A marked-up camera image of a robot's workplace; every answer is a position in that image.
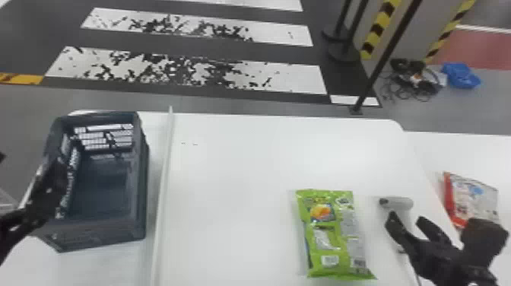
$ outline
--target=green snack bag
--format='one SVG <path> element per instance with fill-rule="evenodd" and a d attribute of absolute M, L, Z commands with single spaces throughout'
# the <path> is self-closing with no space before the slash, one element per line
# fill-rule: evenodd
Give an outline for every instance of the green snack bag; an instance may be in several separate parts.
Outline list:
<path fill-rule="evenodd" d="M 363 243 L 349 191 L 297 191 L 305 227 L 309 277 L 341 280 L 376 279 L 366 266 Z"/>

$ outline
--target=hazard tape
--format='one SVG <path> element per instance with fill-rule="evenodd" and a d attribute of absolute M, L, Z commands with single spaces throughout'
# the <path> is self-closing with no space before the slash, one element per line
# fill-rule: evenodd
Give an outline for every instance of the hazard tape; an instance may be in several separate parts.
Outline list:
<path fill-rule="evenodd" d="M 425 63 L 430 63 L 435 55 L 440 51 L 443 45 L 446 44 L 447 39 L 449 36 L 451 36 L 451 33 L 456 29 L 456 26 L 458 26 L 459 23 L 462 22 L 463 17 L 465 14 L 467 14 L 468 10 L 474 6 L 474 3 L 477 0 L 467 0 L 462 3 L 462 5 L 459 7 L 458 11 L 456 12 L 456 15 L 454 18 L 447 24 L 447 26 L 443 29 L 442 34 L 440 35 L 440 38 L 433 43 L 430 47 L 430 51 L 427 52 L 426 58 L 424 59 Z"/>
<path fill-rule="evenodd" d="M 42 75 L 21 75 L 0 72 L 0 84 L 40 84 Z"/>
<path fill-rule="evenodd" d="M 379 9 L 376 20 L 374 21 L 366 41 L 360 50 L 360 57 L 362 59 L 371 59 L 373 52 L 378 46 L 383 31 L 389 26 L 392 16 L 402 0 L 385 0 L 382 7 Z"/>

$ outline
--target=metal stanchion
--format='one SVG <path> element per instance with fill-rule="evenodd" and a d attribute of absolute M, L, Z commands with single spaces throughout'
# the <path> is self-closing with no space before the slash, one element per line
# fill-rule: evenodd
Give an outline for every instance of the metal stanchion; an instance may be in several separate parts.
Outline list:
<path fill-rule="evenodd" d="M 358 62 L 360 60 L 360 52 L 353 47 L 352 43 L 368 2 L 369 0 L 360 1 L 346 41 L 344 43 L 334 43 L 328 48 L 328 54 L 334 60 L 347 64 Z"/>
<path fill-rule="evenodd" d="M 405 33 L 406 28 L 410 24 L 411 19 L 414 17 L 415 12 L 417 12 L 417 9 L 419 9 L 421 3 L 422 0 L 413 0 L 413 2 L 410 4 L 410 7 L 408 7 L 405 16 L 403 16 L 403 19 L 401 20 L 401 23 L 399 23 L 399 26 L 394 33 L 394 36 L 392 36 L 391 38 L 389 45 L 385 49 L 385 52 L 383 52 L 382 57 L 379 59 L 378 64 L 374 68 L 374 71 L 369 78 L 369 84 L 366 86 L 366 89 L 364 90 L 362 95 L 358 97 L 358 100 L 355 103 L 355 105 L 349 107 L 351 114 L 362 115 L 360 108 L 362 107 L 363 102 L 367 98 L 369 92 L 371 92 L 371 90 L 373 89 L 373 85 L 376 82 L 376 79 L 378 79 L 379 74 L 381 74 L 383 68 L 385 68 L 385 64 L 390 59 L 390 56 L 394 52 L 395 47 L 398 45 L 399 40 L 403 36 L 403 33 Z"/>
<path fill-rule="evenodd" d="M 341 14 L 335 24 L 328 24 L 323 28 L 323 36 L 328 40 L 342 42 L 348 38 L 348 30 L 344 28 L 344 20 L 350 10 L 350 5 L 353 0 L 344 0 Z"/>

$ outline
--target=black floor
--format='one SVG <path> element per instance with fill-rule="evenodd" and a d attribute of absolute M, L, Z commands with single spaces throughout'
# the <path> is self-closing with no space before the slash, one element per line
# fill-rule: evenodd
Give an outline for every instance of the black floor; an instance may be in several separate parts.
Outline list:
<path fill-rule="evenodd" d="M 302 0 L 304 12 L 276 11 L 226 5 L 156 0 L 11 0 L 0 9 L 0 72 L 44 75 L 64 46 L 155 52 L 180 56 L 206 56 L 213 59 L 244 59 L 261 62 L 284 62 L 319 65 L 328 94 L 359 95 L 367 82 L 361 63 L 340 66 L 326 54 L 328 43 L 321 29 L 333 21 L 342 2 Z M 186 37 L 160 37 L 150 34 L 110 33 L 80 29 L 95 7 L 206 17 L 237 18 L 309 27 L 314 47 L 282 46 L 231 40 L 205 40 Z M 130 91 L 186 96 L 226 97 L 283 102 L 330 103 L 327 96 L 270 91 L 240 91 L 222 87 L 185 87 L 177 85 L 128 84 L 111 81 L 85 81 L 68 78 L 45 78 L 47 87 Z"/>

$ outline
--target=chip bag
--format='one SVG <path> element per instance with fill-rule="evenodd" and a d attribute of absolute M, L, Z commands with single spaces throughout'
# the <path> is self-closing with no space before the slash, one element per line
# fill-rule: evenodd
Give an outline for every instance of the chip bag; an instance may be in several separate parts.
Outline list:
<path fill-rule="evenodd" d="M 352 192 L 305 189 L 296 193 L 305 227 L 309 277 L 375 279 L 366 266 Z"/>
<path fill-rule="evenodd" d="M 480 218 L 500 224 L 497 213 L 499 192 L 492 186 L 453 173 L 443 173 L 445 206 L 456 228 L 465 228 L 468 219 Z"/>

